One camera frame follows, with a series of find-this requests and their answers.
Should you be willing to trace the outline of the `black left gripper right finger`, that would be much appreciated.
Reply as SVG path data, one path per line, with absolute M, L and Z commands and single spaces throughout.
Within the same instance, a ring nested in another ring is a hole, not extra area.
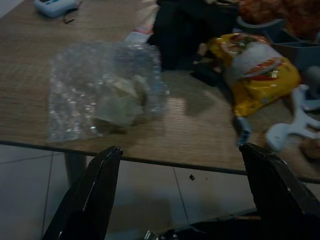
M 239 147 L 257 211 L 273 240 L 318 240 L 320 201 L 286 162 L 252 143 Z

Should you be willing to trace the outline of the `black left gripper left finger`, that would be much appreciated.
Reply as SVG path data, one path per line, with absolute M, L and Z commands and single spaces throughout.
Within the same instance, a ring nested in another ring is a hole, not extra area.
M 114 205 L 123 150 L 112 146 L 89 163 L 64 195 L 44 240 L 103 240 Z

